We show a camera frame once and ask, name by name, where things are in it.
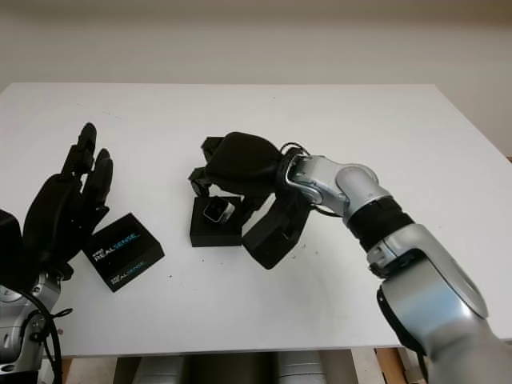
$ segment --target small object in box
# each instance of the small object in box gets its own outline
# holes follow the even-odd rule
[[[242,200],[237,197],[194,199],[192,221],[190,223],[190,242],[192,246],[240,246],[242,244]],[[234,211],[225,221],[217,219],[230,207]]]
[[[227,198],[215,196],[206,206],[202,214],[214,223],[227,222],[234,212],[234,205]]]
[[[97,232],[83,251],[113,292],[164,255],[157,239],[132,214]]]

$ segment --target wire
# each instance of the wire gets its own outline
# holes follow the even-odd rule
[[[323,214],[324,216],[329,216],[330,218],[341,217],[339,214],[336,214],[335,212],[329,212],[328,210],[323,210],[322,208],[318,208],[317,206],[313,206],[313,209],[319,212],[320,214]]]
[[[423,355],[419,352],[416,352],[416,356],[418,356],[418,362],[419,362],[419,369],[422,372],[423,378],[428,383],[429,382],[429,371],[426,368],[425,359],[423,358]]]
[[[12,289],[12,288],[10,288],[10,289],[13,292],[20,294],[21,296],[23,296],[24,298],[26,298],[27,300],[32,302],[32,304],[34,304],[36,306],[36,308],[39,310],[41,315],[44,317],[45,327],[50,328],[51,341],[54,344],[55,358],[54,358],[54,363],[51,364],[52,370],[54,371],[54,384],[62,384],[61,345],[58,340],[58,333],[57,333],[57,327],[55,326],[55,322],[54,322],[54,316],[48,311],[48,309],[45,307],[45,305],[38,298],[33,296],[30,292],[27,292],[25,290]],[[57,315],[61,314],[62,312],[68,311],[68,310],[69,310],[69,308],[67,310],[62,310]],[[51,363],[52,358],[51,358],[51,354],[50,354],[50,349],[48,348],[48,345],[46,344],[46,339],[44,340],[44,344],[45,344],[46,354],[48,355],[48,359],[50,360],[50,363]]]
[[[285,142],[285,143],[282,145],[282,147],[281,147],[281,149],[279,150],[279,152],[281,152],[281,153],[282,153],[282,152],[284,151],[284,149],[286,149],[288,146],[294,146],[294,147],[296,147],[296,148],[299,148],[302,152],[304,152],[305,154],[307,154],[308,156],[310,156],[310,153],[307,151],[307,149],[306,149],[306,148],[304,148],[303,146],[301,146],[301,145],[300,145],[299,143],[297,143],[297,142]]]

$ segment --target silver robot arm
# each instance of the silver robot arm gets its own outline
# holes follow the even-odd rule
[[[341,216],[360,241],[370,270],[383,279],[378,304],[400,342],[430,358],[430,383],[512,383],[512,348],[490,329],[478,288],[372,170],[298,155],[285,179]]]

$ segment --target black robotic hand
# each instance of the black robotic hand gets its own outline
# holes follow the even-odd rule
[[[226,192],[243,195],[241,206],[236,207],[243,223],[275,194],[272,207],[242,238],[256,261],[273,268],[297,244],[311,210],[300,191],[286,184],[290,162],[305,150],[293,143],[278,150],[259,136],[232,132],[223,138],[206,138],[202,151],[206,166],[189,176],[195,193],[209,196],[209,188],[215,184]]]
[[[67,262],[109,210],[105,200],[113,163],[105,149],[94,161],[95,144],[96,128],[88,122],[77,144],[72,145],[61,173],[48,178],[32,202],[22,234],[16,218],[0,210],[0,243],[7,244],[7,252],[1,253],[1,285],[29,288],[43,270],[64,280],[71,277],[73,269]]]

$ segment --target realsense logo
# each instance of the realsense logo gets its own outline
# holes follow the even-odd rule
[[[117,242],[114,245],[112,245],[107,250],[104,250],[103,248],[101,248],[97,252],[94,252],[93,259],[97,262],[97,261],[101,260],[102,258],[105,258],[108,254],[111,254],[115,250],[123,248],[126,244],[132,242],[133,240],[138,238],[138,236],[139,236],[138,234],[130,234],[130,235],[126,236],[123,240],[121,240],[120,242]]]

